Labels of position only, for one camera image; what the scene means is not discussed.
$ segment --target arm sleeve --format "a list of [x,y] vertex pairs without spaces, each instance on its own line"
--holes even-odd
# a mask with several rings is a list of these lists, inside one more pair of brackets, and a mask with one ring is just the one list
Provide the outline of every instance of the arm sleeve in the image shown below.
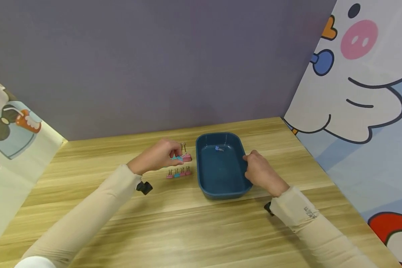
[[325,268],[377,267],[295,187],[273,198],[269,208]]
[[55,223],[23,255],[39,256],[56,268],[67,267],[76,254],[127,202],[141,181],[126,165],[119,166],[92,194]]

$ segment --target pink pig nose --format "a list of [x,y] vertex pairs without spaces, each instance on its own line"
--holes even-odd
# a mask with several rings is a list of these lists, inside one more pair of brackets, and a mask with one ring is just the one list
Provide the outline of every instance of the pink pig nose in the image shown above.
[[341,40],[341,53],[349,60],[365,56],[375,45],[378,27],[372,20],[361,20],[353,24]]

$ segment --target wood grain surface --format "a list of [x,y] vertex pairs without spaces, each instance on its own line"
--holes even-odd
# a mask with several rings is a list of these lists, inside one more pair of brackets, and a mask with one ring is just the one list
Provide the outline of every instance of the wood grain surface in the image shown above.
[[320,267],[297,237],[263,209],[271,199],[264,190],[253,187],[237,200],[204,197],[195,139],[222,131],[237,134],[246,153],[257,149],[376,265],[401,267],[280,118],[67,142],[1,237],[0,267],[13,267],[119,164],[162,137],[187,143],[193,174],[172,180],[165,179],[167,169],[145,174],[152,192],[136,192],[72,267]]

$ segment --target cartoon wall poster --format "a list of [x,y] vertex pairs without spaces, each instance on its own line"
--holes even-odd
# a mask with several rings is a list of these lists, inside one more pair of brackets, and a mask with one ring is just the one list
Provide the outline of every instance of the cartoon wall poster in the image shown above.
[[63,140],[0,84],[0,236]]
[[402,221],[402,0],[338,0],[284,120],[380,238]]

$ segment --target person's left hand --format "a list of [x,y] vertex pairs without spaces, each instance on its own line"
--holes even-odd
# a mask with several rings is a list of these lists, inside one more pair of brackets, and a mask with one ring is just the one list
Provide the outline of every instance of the person's left hand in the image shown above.
[[182,155],[181,144],[163,138],[154,146],[149,147],[136,158],[129,161],[127,166],[134,174],[143,175],[151,170],[158,170],[167,166],[182,165],[183,161],[171,159],[174,155]]

